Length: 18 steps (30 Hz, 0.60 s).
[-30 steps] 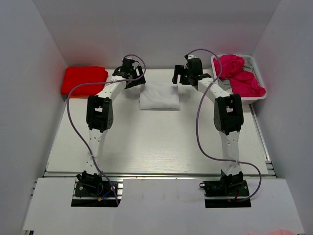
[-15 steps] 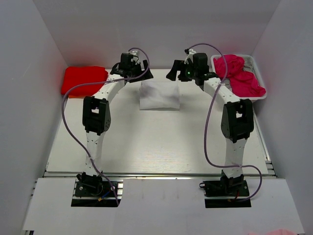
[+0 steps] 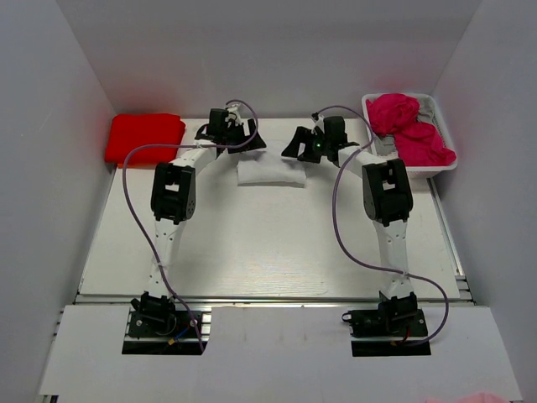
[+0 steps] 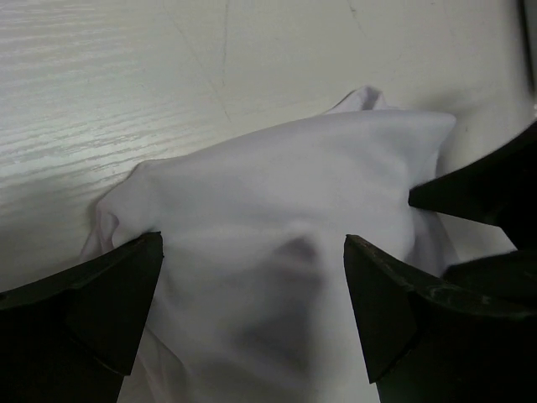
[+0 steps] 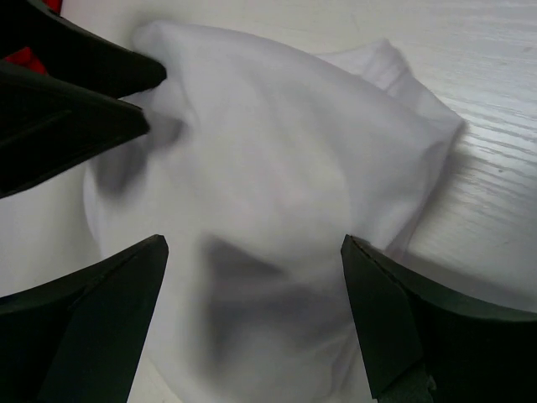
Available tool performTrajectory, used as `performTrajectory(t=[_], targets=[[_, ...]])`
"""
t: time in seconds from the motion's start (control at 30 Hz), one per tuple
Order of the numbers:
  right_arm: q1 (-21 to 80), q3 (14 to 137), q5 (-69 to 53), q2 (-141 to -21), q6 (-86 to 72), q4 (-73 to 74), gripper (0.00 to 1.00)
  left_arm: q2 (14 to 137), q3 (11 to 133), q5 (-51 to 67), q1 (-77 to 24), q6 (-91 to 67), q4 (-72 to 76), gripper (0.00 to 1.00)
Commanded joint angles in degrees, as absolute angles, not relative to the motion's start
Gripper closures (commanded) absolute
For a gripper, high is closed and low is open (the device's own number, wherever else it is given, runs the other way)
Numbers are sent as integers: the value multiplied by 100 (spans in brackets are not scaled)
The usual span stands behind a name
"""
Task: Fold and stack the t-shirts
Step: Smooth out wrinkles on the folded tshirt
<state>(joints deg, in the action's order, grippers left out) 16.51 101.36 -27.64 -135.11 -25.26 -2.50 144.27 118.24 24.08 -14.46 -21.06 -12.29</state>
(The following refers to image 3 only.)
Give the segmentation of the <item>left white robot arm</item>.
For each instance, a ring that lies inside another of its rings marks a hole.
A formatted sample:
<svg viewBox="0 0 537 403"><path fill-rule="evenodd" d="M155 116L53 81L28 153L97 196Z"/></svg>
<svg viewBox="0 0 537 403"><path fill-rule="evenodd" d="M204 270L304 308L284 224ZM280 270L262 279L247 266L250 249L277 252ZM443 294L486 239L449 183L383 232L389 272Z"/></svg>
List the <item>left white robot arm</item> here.
<svg viewBox="0 0 537 403"><path fill-rule="evenodd" d="M227 152L238 154L265 149L258 133L258 119L244 119L240 107L230 101L224 108L213 108L208 123L202 125L193 146L170 162L155 167L150 208L154 214L154 267L147 291L151 296L171 296L166 286L169 270L175 264L185 225L196 209L196 177L209 164Z"/></svg>

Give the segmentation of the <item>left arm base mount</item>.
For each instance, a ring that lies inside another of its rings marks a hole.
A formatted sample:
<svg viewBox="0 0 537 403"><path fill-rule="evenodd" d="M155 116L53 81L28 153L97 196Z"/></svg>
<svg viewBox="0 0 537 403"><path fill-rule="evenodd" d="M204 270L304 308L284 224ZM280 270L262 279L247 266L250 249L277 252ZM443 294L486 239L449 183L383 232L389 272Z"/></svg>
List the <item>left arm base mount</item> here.
<svg viewBox="0 0 537 403"><path fill-rule="evenodd" d="M211 315L188 312L172 299L143 293L130 302L123 339L124 355L200 356L206 347Z"/></svg>

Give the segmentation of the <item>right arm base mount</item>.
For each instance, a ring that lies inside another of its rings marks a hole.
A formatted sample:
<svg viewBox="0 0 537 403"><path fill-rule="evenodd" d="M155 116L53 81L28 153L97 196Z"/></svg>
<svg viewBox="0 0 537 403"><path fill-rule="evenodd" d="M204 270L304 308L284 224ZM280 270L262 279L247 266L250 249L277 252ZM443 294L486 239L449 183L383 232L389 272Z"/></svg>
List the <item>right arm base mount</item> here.
<svg viewBox="0 0 537 403"><path fill-rule="evenodd" d="M350 327L354 358L431 355L425 315L414 293L403 298L381 295L375 309L346 311L341 320Z"/></svg>

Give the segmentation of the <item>white t shirt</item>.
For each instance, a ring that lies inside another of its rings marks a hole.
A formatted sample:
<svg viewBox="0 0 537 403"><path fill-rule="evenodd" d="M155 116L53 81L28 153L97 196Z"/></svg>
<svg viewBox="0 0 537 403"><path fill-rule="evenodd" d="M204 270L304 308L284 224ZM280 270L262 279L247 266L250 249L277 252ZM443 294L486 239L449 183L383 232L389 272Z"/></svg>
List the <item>white t shirt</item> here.
<svg viewBox="0 0 537 403"><path fill-rule="evenodd" d="M237 184L239 186L293 186L305 187L304 165L281 156L287 144L266 140L266 147L239 154Z"/></svg>

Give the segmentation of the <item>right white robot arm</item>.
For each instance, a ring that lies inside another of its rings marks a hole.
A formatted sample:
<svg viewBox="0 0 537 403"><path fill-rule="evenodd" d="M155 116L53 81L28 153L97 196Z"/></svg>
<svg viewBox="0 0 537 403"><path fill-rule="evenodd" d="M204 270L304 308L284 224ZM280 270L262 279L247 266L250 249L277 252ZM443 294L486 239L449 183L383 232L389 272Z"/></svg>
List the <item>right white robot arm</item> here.
<svg viewBox="0 0 537 403"><path fill-rule="evenodd" d="M381 264L365 266L384 272L388 279L379 295L383 301L403 299L414 294L409 279L406 230L414 206L409 178L404 162L386 160L368 151L367 146L350 142L345 120L334 116L313 116L315 127L299 126L281 155L300 162L319 164L327 158L339 169L332 203L344 171L362 180L364 211L372 221L378 237Z"/></svg>

